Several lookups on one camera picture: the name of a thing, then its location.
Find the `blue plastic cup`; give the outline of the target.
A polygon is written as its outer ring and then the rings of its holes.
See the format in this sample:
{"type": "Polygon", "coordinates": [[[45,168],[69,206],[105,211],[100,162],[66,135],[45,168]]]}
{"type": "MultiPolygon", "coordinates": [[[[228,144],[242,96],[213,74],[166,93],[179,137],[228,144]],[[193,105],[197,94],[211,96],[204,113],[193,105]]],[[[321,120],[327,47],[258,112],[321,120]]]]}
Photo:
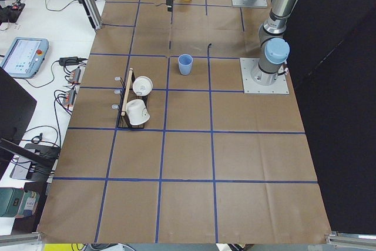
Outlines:
{"type": "Polygon", "coordinates": [[[181,54],[178,57],[178,67],[181,75],[189,75],[192,71],[193,57],[189,54],[181,54]]]}

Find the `white mug near rack front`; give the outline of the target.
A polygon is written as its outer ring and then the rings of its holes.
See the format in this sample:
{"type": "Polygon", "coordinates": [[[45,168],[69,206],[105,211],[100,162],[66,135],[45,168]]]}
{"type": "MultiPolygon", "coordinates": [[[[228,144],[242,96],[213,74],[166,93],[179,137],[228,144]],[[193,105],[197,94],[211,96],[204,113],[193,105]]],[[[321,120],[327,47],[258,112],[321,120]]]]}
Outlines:
{"type": "Polygon", "coordinates": [[[146,105],[141,99],[134,99],[126,104],[126,113],[130,124],[133,126],[141,125],[150,119],[146,105]]]}

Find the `orange usb adapter upper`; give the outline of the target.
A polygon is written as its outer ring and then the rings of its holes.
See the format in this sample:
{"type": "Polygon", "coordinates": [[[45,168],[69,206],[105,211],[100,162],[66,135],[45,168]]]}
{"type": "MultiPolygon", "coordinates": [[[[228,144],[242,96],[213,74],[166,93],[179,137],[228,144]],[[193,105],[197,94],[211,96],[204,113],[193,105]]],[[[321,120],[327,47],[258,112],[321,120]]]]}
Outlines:
{"type": "Polygon", "coordinates": [[[80,75],[81,75],[80,68],[76,68],[72,70],[71,73],[68,75],[68,82],[72,84],[79,83],[80,75]]]}

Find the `orange usb adapter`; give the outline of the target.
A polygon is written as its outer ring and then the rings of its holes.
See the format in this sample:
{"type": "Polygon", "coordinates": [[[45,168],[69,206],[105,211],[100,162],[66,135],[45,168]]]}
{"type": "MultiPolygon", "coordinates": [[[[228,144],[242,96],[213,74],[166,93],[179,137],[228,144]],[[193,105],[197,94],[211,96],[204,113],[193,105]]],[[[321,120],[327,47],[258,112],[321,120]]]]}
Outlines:
{"type": "Polygon", "coordinates": [[[80,75],[81,75],[80,68],[76,68],[72,70],[71,73],[68,75],[68,82],[72,84],[79,83],[80,75]]]}
{"type": "Polygon", "coordinates": [[[75,96],[76,96],[76,91],[74,89],[67,91],[63,96],[62,105],[67,108],[70,106],[73,106],[74,101],[75,101],[75,96]]]}

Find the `black power adapter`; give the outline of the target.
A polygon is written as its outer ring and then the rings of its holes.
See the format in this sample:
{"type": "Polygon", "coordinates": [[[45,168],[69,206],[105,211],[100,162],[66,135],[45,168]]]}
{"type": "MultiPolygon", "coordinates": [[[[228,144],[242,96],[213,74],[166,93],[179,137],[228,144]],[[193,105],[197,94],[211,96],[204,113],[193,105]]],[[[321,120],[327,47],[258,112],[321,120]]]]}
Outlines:
{"type": "Polygon", "coordinates": [[[79,58],[77,56],[61,57],[59,58],[60,66],[73,66],[79,64],[79,58]]]}

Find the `orange usb adapter lower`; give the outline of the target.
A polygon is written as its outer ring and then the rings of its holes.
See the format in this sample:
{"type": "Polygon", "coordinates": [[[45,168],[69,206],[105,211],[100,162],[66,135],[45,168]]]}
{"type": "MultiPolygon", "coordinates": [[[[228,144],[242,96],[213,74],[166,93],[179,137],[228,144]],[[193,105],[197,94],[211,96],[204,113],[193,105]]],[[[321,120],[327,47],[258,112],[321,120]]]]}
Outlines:
{"type": "Polygon", "coordinates": [[[76,91],[74,89],[67,91],[63,96],[62,105],[67,108],[70,106],[73,106],[74,101],[75,101],[75,96],[76,96],[76,91]]]}

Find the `brown paper table mat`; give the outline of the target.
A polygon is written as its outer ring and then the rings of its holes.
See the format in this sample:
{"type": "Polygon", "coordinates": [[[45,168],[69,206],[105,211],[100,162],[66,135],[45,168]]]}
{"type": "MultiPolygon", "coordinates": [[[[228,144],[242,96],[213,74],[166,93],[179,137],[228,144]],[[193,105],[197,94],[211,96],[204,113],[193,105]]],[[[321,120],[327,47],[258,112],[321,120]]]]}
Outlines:
{"type": "Polygon", "coordinates": [[[41,222],[49,243],[322,243],[330,232],[293,92],[245,94],[268,9],[107,0],[41,222]],[[193,57],[181,75],[178,57],[193,57]],[[118,128],[130,68],[153,82],[118,128]]]}

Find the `teach pendant tablet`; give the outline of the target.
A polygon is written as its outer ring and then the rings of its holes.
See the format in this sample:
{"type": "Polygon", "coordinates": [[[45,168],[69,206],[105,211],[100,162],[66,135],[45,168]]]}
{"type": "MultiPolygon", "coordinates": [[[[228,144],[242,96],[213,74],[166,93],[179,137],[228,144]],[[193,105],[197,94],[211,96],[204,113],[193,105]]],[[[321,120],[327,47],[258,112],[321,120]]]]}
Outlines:
{"type": "Polygon", "coordinates": [[[39,71],[48,49],[49,41],[45,38],[16,37],[1,68],[13,78],[32,78],[39,71]]]}

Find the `black monitor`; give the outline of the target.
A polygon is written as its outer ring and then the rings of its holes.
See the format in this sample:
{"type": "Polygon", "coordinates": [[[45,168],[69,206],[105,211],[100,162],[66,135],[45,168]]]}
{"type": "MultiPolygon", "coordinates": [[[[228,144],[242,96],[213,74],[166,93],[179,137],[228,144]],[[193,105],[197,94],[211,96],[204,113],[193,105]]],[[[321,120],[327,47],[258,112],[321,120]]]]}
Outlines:
{"type": "Polygon", "coordinates": [[[4,175],[14,155],[23,156],[20,147],[36,108],[36,100],[14,78],[1,69],[1,175],[4,175]]]}

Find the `grey docking hub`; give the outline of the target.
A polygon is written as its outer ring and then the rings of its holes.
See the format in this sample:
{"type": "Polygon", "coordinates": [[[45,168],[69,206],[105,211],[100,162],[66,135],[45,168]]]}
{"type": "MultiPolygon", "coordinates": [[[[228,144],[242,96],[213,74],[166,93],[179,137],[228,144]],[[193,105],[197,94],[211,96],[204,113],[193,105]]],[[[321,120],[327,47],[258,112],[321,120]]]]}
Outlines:
{"type": "Polygon", "coordinates": [[[18,180],[30,180],[33,175],[33,168],[35,165],[33,162],[22,156],[13,158],[12,163],[15,165],[10,177],[18,180]]]}

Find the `green box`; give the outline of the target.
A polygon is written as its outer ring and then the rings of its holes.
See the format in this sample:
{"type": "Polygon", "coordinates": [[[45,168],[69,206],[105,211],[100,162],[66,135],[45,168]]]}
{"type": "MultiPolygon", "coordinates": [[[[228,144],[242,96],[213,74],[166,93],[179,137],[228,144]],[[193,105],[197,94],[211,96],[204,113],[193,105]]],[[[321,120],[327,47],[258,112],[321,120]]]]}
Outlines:
{"type": "Polygon", "coordinates": [[[20,188],[1,188],[1,217],[23,218],[33,216],[40,194],[20,188]]]}

